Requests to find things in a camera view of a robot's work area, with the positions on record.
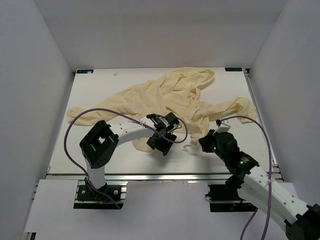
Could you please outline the cream yellow jacket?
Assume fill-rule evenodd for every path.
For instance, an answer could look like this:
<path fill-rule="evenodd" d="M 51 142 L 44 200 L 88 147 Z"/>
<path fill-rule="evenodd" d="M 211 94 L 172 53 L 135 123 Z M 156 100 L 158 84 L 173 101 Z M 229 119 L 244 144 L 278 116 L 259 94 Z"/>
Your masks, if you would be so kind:
<path fill-rule="evenodd" d="M 181 118 L 186 126 L 179 133 L 188 133 L 189 147 L 197 147 L 198 140 L 209 132 L 209 123 L 236 114 L 243 124 L 256 120 L 256 107 L 246 97 L 218 104 L 210 104 L 200 99 L 201 89 L 209 84 L 215 72 L 209 69 L 182 67 L 168 71 L 157 80 L 132 85 L 119 91 L 95 106 L 92 111 L 81 116 L 78 126 L 93 126 L 100 120 L 109 121 L 116 114 L 101 111 L 110 109 L 139 120 L 148 114 L 165 116 L 172 112 Z"/>

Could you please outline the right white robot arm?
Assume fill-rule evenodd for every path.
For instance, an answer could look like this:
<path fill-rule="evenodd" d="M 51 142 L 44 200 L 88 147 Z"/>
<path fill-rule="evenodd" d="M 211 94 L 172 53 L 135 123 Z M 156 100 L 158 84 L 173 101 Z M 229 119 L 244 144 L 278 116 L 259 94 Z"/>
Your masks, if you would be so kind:
<path fill-rule="evenodd" d="M 320 206 L 307 204 L 290 193 L 250 155 L 241 151 L 229 132 L 213 129 L 199 139 L 202 151 L 215 153 L 231 173 L 225 181 L 226 195 L 248 201 L 284 230 L 289 240 L 320 238 Z"/>

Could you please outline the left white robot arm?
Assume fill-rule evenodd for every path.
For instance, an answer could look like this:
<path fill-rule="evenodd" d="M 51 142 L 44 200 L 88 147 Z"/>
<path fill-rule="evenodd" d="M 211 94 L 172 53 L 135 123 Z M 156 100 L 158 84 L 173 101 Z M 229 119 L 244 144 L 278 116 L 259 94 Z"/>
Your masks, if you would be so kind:
<path fill-rule="evenodd" d="M 177 139 L 173 131 L 178 125 L 179 120 L 172 112 L 166 116 L 149 114 L 138 122 L 125 124 L 97 122 L 79 144 L 91 182 L 88 188 L 90 196 L 96 200 L 105 196 L 105 165 L 111 160 L 116 147 L 146 138 L 148 147 L 165 156 Z"/>

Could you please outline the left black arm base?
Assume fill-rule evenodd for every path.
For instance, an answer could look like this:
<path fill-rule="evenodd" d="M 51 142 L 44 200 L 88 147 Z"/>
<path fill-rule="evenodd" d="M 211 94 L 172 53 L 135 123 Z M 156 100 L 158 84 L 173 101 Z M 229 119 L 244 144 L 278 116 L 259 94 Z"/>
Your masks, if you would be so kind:
<path fill-rule="evenodd" d="M 73 208 L 79 210 L 120 210 L 124 205 L 126 191 L 127 187 L 124 183 L 108 183 L 105 193 L 115 201 L 114 203 L 107 196 L 91 190 L 84 181 L 81 181 L 76 188 Z"/>

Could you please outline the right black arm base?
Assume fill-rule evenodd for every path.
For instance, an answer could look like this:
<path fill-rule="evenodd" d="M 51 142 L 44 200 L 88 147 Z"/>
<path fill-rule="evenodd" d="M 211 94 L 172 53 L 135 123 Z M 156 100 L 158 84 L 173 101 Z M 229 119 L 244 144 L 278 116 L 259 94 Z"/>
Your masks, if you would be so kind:
<path fill-rule="evenodd" d="M 254 212 L 257 208 L 240 198 L 235 191 L 229 191 L 226 185 L 210 184 L 205 197 L 209 200 L 211 213 Z"/>

